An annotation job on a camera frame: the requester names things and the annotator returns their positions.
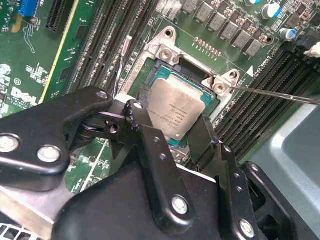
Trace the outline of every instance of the capacitor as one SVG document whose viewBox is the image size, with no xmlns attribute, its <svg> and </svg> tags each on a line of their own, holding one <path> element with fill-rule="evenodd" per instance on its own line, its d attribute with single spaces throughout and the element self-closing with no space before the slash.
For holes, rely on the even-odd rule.
<svg viewBox="0 0 320 240">
<path fill-rule="evenodd" d="M 297 31 L 289 28 L 282 28 L 279 31 L 279 37 L 286 41 L 291 41 L 297 36 Z"/>
<path fill-rule="evenodd" d="M 261 8 L 261 17 L 263 19 L 272 19 L 279 16 L 281 6 L 278 3 L 266 4 Z"/>
<path fill-rule="evenodd" d="M 261 0 L 243 0 L 244 5 L 246 5 L 246 6 L 252 6 L 252 5 L 258 4 L 260 2 L 261 2 Z"/>
</svg>

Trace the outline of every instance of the white label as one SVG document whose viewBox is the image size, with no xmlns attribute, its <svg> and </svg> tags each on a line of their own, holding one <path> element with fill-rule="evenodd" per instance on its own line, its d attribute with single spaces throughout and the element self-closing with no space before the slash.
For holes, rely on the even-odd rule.
<svg viewBox="0 0 320 240">
<path fill-rule="evenodd" d="M 19 88 L 13 87 L 11 91 L 11 96 L 17 98 L 17 99 L 22 99 L 25 103 L 30 103 L 31 106 L 37 106 L 38 104 L 36 103 L 37 98 L 35 96 L 30 96 L 29 93 L 24 93 L 22 92 Z"/>
</svg>

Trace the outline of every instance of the screw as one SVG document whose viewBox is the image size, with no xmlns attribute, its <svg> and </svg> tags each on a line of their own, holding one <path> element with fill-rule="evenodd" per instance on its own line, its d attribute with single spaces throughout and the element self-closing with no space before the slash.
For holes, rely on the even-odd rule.
<svg viewBox="0 0 320 240">
<path fill-rule="evenodd" d="M 159 56 L 160 56 L 160 59 L 161 59 L 162 61 L 167 62 L 167 61 L 170 61 L 170 60 L 171 60 L 171 58 L 172 58 L 172 53 L 171 53 L 171 51 L 170 51 L 169 49 L 165 48 L 165 49 L 162 49 L 162 50 L 160 51 Z"/>
<path fill-rule="evenodd" d="M 259 168 L 258 168 L 258 166 L 257 165 L 255 165 L 255 164 L 250 164 L 251 165 L 251 167 L 252 167 L 252 169 L 253 170 L 255 170 L 256 172 L 259 172 Z"/>
<path fill-rule="evenodd" d="M 0 152 L 9 153 L 19 147 L 19 140 L 10 135 L 0 136 Z"/>
<path fill-rule="evenodd" d="M 214 85 L 213 91 L 216 94 L 223 94 L 226 91 L 226 86 L 223 83 L 218 83 Z"/>
<path fill-rule="evenodd" d="M 188 212 L 188 204 L 180 196 L 174 196 L 172 198 L 172 206 L 178 214 L 186 214 Z"/>
<path fill-rule="evenodd" d="M 135 102 L 133 105 L 134 105 L 137 109 L 143 109 L 143 108 L 144 108 L 144 107 L 141 105 L 140 102 Z"/>
<path fill-rule="evenodd" d="M 56 146 L 46 145 L 38 150 L 37 156 L 43 162 L 53 163 L 60 158 L 60 150 Z"/>
<path fill-rule="evenodd" d="M 108 98 L 108 95 L 104 91 L 99 91 L 96 94 L 98 95 L 98 97 L 100 97 L 102 99 L 107 99 Z"/>
<path fill-rule="evenodd" d="M 255 236 L 255 231 L 254 231 L 254 228 L 251 226 L 251 224 L 244 219 L 241 219 L 239 223 L 244 235 L 252 239 Z"/>
</svg>

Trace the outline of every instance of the motherboard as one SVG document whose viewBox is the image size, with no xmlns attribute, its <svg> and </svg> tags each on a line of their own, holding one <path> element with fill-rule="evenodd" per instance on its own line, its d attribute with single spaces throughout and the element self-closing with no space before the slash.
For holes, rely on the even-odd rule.
<svg viewBox="0 0 320 240">
<path fill-rule="evenodd" d="M 217 82 L 310 96 L 318 42 L 319 0 L 0 0 L 0 118 L 87 86 L 112 93 L 123 60 L 119 93 L 150 87 L 177 164 L 197 170 L 186 134 L 201 114 L 245 161 L 300 105 Z M 109 141 L 96 139 L 71 153 L 66 185 L 79 193 L 111 165 Z"/>
</svg>

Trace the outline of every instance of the black dimm slot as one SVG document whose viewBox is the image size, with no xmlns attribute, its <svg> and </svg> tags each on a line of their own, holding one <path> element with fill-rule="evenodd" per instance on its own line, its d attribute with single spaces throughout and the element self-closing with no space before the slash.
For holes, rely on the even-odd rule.
<svg viewBox="0 0 320 240">
<path fill-rule="evenodd" d="M 319 77 L 316 69 L 314 61 L 306 64 L 303 57 L 281 48 L 250 87 L 301 96 Z M 233 149 L 239 161 L 261 138 L 270 135 L 270 129 L 293 104 L 281 98 L 244 92 L 216 131 L 221 140 Z"/>
<path fill-rule="evenodd" d="M 85 69 L 85 67 L 88 65 L 88 59 L 86 58 L 86 53 L 90 50 L 91 44 L 90 42 L 92 39 L 94 39 L 96 35 L 96 30 L 98 26 L 100 25 L 100 22 L 102 21 L 104 14 L 103 13 L 103 7 L 107 3 L 106 13 L 109 11 L 109 9 L 112 7 L 115 0 L 100 0 L 98 4 L 95 6 L 95 9 L 93 11 L 92 18 L 90 20 L 89 27 L 86 31 L 86 38 L 81 44 L 81 51 L 74 63 L 73 72 L 70 75 L 70 79 L 65 87 L 64 93 L 69 94 L 74 89 L 78 89 L 78 86 L 80 84 L 79 76 L 83 74 L 82 70 Z"/>
<path fill-rule="evenodd" d="M 134 25 L 135 21 L 137 20 L 137 12 L 140 6 L 143 6 L 144 4 L 145 3 L 143 0 L 134 1 L 134 5 L 132 6 L 128 14 L 128 17 L 126 17 L 126 21 L 122 24 L 119 34 L 116 37 L 117 39 L 115 39 L 114 44 L 112 45 L 112 49 L 110 50 L 110 53 L 107 54 L 104 58 L 105 60 L 104 60 L 101 71 L 99 72 L 99 74 L 96 74 L 95 83 L 94 83 L 95 86 L 102 87 L 101 84 L 103 84 L 103 81 L 107 78 L 109 68 L 112 62 L 114 61 L 113 56 L 120 57 L 119 54 L 117 53 L 120 51 L 121 45 L 123 44 L 126 36 L 128 35 L 132 24 Z"/>
<path fill-rule="evenodd" d="M 297 65 L 286 64 L 284 69 L 278 71 L 274 80 L 264 88 L 266 91 L 276 92 L 278 91 L 279 87 L 287 80 L 288 75 L 297 67 Z M 259 108 L 262 105 L 266 104 L 266 100 L 268 97 L 263 95 L 257 95 L 251 93 L 252 97 L 254 97 L 254 101 L 250 102 L 246 109 L 241 113 L 241 125 L 232 126 L 232 130 L 227 133 L 227 135 L 223 136 L 223 140 L 231 143 L 232 138 L 237 137 L 238 135 L 235 133 L 238 128 L 242 126 L 246 126 L 250 118 L 253 118 L 259 112 Z"/>
<path fill-rule="evenodd" d="M 158 5 L 159 0 L 152 0 L 152 1 L 147 1 L 147 5 L 146 7 L 143 9 L 142 13 L 141 13 L 141 21 L 139 24 L 134 25 L 132 30 L 130 31 L 132 33 L 132 41 L 130 43 L 130 47 L 129 50 L 126 54 L 126 57 L 124 59 L 124 64 L 123 67 L 125 68 L 126 65 L 129 62 L 129 59 L 131 58 L 132 54 L 134 53 L 138 43 L 141 40 L 142 34 L 144 33 L 152 15 L 154 14 L 157 5 Z M 114 69 L 110 76 L 109 76 L 109 81 L 107 83 L 106 87 L 103 87 L 104 89 L 107 89 L 107 91 L 109 93 L 111 93 L 113 91 L 113 83 L 114 81 L 114 76 L 117 72 L 117 69 Z"/>
<path fill-rule="evenodd" d="M 313 82 L 313 80 L 314 78 L 309 78 L 309 81 L 302 80 L 303 84 L 302 86 L 300 86 L 296 94 L 297 95 L 303 94 L 308 89 L 308 87 Z M 270 119 L 266 119 L 261 124 L 262 126 L 264 126 L 263 129 L 261 129 L 256 134 L 256 137 L 253 137 L 252 139 L 248 137 L 247 140 L 242 144 L 242 146 L 244 146 L 242 149 L 238 147 L 237 150 L 235 150 L 235 154 L 237 155 L 238 160 L 243 158 L 250 151 L 250 149 L 258 142 L 258 140 L 262 137 L 263 134 L 268 133 L 268 129 L 272 127 L 274 123 L 277 122 L 282 117 L 281 113 L 285 113 L 286 111 L 288 111 L 290 107 L 294 104 L 294 102 L 285 101 L 283 99 L 278 99 L 278 100 L 279 100 L 279 104 L 277 106 L 277 109 L 273 111 L 273 113 L 271 114 L 272 117 Z"/>
<path fill-rule="evenodd" d="M 306 69 L 298 69 L 298 71 L 301 73 L 298 73 L 298 76 L 296 77 L 296 79 L 303 79 L 303 76 L 306 73 L 305 70 Z M 290 83 L 292 83 L 292 84 L 285 84 L 284 88 L 281 90 L 281 92 L 290 93 L 290 94 L 297 94 L 297 92 L 292 92 L 292 91 L 297 86 L 297 84 L 299 84 L 299 82 L 294 83 L 294 82 L 292 82 L 292 79 L 290 79 Z M 230 144 L 235 145 L 235 146 L 239 146 L 240 143 L 244 141 L 243 138 L 245 138 L 246 136 L 249 136 L 249 132 L 254 132 L 255 129 L 257 129 L 261 126 L 260 119 L 267 119 L 272 112 L 272 108 L 274 108 L 275 106 L 280 104 L 281 101 L 283 101 L 283 99 L 281 99 L 281 98 L 264 96 L 264 99 L 261 99 L 261 101 L 260 101 L 260 104 L 262 106 L 261 106 L 261 109 L 259 109 L 259 111 L 260 111 L 259 118 L 256 118 L 253 122 L 251 122 L 250 125 L 248 126 L 248 128 L 244 128 L 245 132 L 243 133 L 243 135 L 241 137 L 234 138 L 235 142 L 233 142 L 232 140 L 229 141 Z"/>
<path fill-rule="evenodd" d="M 270 62 L 270 65 L 265 67 L 264 71 L 262 71 L 260 75 L 255 78 L 250 87 L 264 90 L 264 87 L 268 84 L 272 76 L 276 74 L 278 68 L 275 68 L 275 66 L 281 62 L 285 62 L 285 59 L 288 59 L 288 57 L 289 56 L 284 56 L 283 51 L 278 52 L 278 54 L 274 57 L 274 61 Z M 236 105 L 231 109 L 229 113 L 227 113 L 224 119 L 230 121 L 231 123 L 233 123 L 234 121 L 239 121 L 243 110 L 245 110 L 256 97 L 257 96 L 255 94 L 244 92 L 238 98 Z M 227 126 L 218 126 L 216 129 L 216 133 L 220 135 L 220 133 L 223 132 L 223 135 L 221 135 L 221 137 L 224 136 L 230 129 L 225 129 L 225 127 Z"/>
<path fill-rule="evenodd" d="M 97 38 L 97 42 L 94 46 L 94 51 L 92 55 L 90 56 L 90 59 L 92 60 L 90 65 L 85 69 L 85 72 L 81 76 L 81 84 L 79 85 L 79 89 L 85 88 L 87 86 L 91 86 L 93 76 L 95 75 L 95 71 L 99 71 L 97 69 L 97 66 L 101 66 L 102 60 L 99 59 L 99 55 L 101 52 L 107 53 L 110 50 L 110 47 L 112 46 L 114 42 L 113 33 L 117 33 L 119 30 L 119 25 L 122 24 L 126 13 L 128 12 L 130 6 L 128 6 L 129 0 L 122 0 L 122 1 L 116 1 L 116 3 L 112 6 L 112 10 L 110 11 L 110 14 L 105 17 L 104 23 L 105 25 L 103 28 L 100 28 L 99 30 L 99 36 Z M 116 24 L 116 20 L 118 18 L 118 14 L 121 9 L 124 9 L 125 13 L 120 18 L 120 23 Z"/>
</svg>

